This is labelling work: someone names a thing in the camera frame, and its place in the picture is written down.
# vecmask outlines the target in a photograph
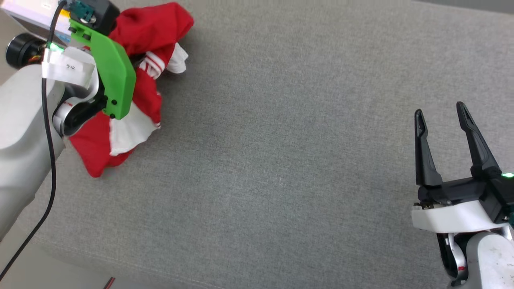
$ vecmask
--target cable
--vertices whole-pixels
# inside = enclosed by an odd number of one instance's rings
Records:
[[[57,25],[57,19],[59,18],[59,14],[61,13],[61,10],[63,9],[64,5],[66,4],[66,1],[61,1],[57,5],[57,9],[55,14],[53,15],[52,22],[50,24],[50,34],[48,35],[48,39],[46,41],[46,47],[50,47],[50,43],[52,43],[53,35],[55,34],[56,25]],[[46,78],[41,79],[41,102],[43,105],[43,118],[45,121],[45,131],[46,131],[46,140],[48,141],[48,150],[50,152],[50,167],[51,167],[51,174],[52,174],[52,188],[50,191],[50,200],[48,201],[48,206],[46,207],[46,211],[39,220],[38,224],[34,227],[32,232],[30,232],[29,236],[25,239],[23,244],[19,247],[18,251],[12,256],[11,260],[7,265],[5,266],[4,270],[0,274],[0,281],[5,277],[5,274],[9,269],[11,268],[12,264],[16,261],[20,253],[25,249],[25,246],[30,242],[32,237],[34,237],[35,233],[39,230],[39,227],[45,222],[46,218],[50,214],[50,210],[52,209],[53,205],[53,199],[56,196],[56,185],[57,185],[57,179],[56,179],[56,155],[53,151],[53,142],[52,142],[52,134],[50,130],[50,117],[48,116],[48,105],[46,102]]]
[[[116,279],[116,278],[111,277],[111,278],[109,279],[109,281],[107,281],[107,284],[105,285],[105,287],[104,287],[103,289],[109,289],[109,288],[113,285],[113,283],[114,283],[114,280],[115,280],[115,279]]]

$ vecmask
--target white cloth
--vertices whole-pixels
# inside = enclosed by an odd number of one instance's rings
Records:
[[[188,57],[189,55],[177,43],[167,65],[154,53],[147,52],[139,68],[146,71],[153,79],[157,79],[164,69],[174,74],[186,71],[186,59]],[[111,143],[110,155],[117,156],[130,151],[138,144],[146,141],[154,130],[160,128],[160,123],[154,123],[149,116],[144,114],[132,102],[128,114],[120,120],[111,119],[109,126],[111,129],[109,133],[109,141]]]

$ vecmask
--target gray fabric surface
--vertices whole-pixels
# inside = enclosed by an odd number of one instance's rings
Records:
[[[65,150],[35,241],[155,287],[445,288],[435,235],[410,220],[413,114],[445,180],[471,165],[458,100],[514,170],[513,17],[410,1],[181,4],[196,24],[187,72],[158,81],[162,129],[100,179]]]

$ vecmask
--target white tape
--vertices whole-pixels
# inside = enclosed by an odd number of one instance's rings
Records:
[[[64,55],[60,51],[49,51],[41,63],[43,77],[57,81],[89,87],[95,65],[84,63]]]

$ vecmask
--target floor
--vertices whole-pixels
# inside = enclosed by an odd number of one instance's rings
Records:
[[[23,32],[23,28],[7,15],[0,11],[0,47],[6,47],[11,39]],[[0,84],[4,83],[13,73],[4,58],[0,57]],[[26,234],[16,225],[9,231],[0,243],[0,269],[4,268],[19,245],[26,238]],[[9,273],[0,284],[3,289],[30,289],[30,288],[87,288],[102,289],[110,276],[92,272],[75,265],[56,260],[35,245],[29,245],[13,264]],[[128,280],[116,279],[111,289],[148,289],[147,286],[133,284]]]

